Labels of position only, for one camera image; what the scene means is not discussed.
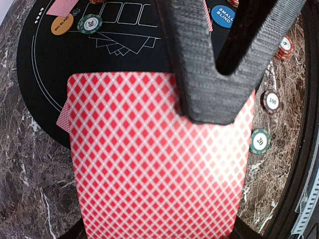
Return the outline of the red poker chip stack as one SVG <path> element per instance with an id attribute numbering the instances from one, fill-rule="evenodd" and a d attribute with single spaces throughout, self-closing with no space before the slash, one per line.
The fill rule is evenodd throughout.
<path id="1" fill-rule="evenodd" d="M 289 36 L 285 36 L 279 45 L 275 57 L 279 60 L 289 59 L 294 50 L 294 44 Z"/>

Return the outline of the orange big blind button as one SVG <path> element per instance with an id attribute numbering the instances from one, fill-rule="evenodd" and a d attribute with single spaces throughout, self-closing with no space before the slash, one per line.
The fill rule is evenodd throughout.
<path id="1" fill-rule="evenodd" d="M 74 23 L 74 17 L 69 13 L 66 17 L 58 16 L 51 25 L 51 32 L 56 36 L 67 33 Z"/>

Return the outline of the single red-backed playing card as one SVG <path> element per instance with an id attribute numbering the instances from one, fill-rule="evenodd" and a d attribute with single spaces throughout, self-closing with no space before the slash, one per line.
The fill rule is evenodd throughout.
<path id="1" fill-rule="evenodd" d="M 65 102 L 62 111 L 58 117 L 56 125 L 63 129 L 65 132 L 69 133 L 69 103 L 68 101 Z"/>

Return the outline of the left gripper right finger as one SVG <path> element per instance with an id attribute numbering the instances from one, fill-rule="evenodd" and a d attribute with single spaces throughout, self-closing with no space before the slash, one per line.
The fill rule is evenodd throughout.
<path id="1" fill-rule="evenodd" d="M 232 239 L 263 239 L 263 236 L 250 228 L 242 219 L 236 218 Z"/>

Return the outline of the green poker chip stack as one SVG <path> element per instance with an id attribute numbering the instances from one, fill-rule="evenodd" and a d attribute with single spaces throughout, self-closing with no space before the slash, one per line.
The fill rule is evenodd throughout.
<path id="1" fill-rule="evenodd" d="M 270 147 L 270 134 L 263 128 L 254 130 L 251 134 L 250 152 L 256 155 L 264 154 Z"/>

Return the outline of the red-backed playing card deck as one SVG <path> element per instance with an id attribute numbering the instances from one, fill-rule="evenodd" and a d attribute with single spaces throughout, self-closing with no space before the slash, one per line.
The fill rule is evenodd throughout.
<path id="1" fill-rule="evenodd" d="M 230 238 L 254 95 L 226 126 L 180 116 L 175 78 L 166 73 L 75 74 L 67 103 L 88 238 Z"/>

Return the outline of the orange black poker chip stack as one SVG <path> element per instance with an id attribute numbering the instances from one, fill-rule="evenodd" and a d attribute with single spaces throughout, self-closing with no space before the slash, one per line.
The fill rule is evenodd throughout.
<path id="1" fill-rule="evenodd" d="M 279 93 L 274 89 L 267 89 L 261 95 L 261 105 L 270 115 L 278 113 L 283 106 Z"/>

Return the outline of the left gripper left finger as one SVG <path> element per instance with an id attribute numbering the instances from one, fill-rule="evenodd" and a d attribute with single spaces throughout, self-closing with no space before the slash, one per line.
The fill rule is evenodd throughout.
<path id="1" fill-rule="evenodd" d="M 80 219 L 67 232 L 61 235 L 58 239 L 86 239 L 86 232 L 83 219 Z"/>

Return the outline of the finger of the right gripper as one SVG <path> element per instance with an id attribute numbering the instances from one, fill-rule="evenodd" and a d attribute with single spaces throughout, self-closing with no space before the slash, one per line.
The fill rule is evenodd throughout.
<path id="1" fill-rule="evenodd" d="M 203 1 L 155 1 L 181 112 L 194 123 L 233 123 L 304 4 L 240 1 L 226 42 L 214 57 Z"/>

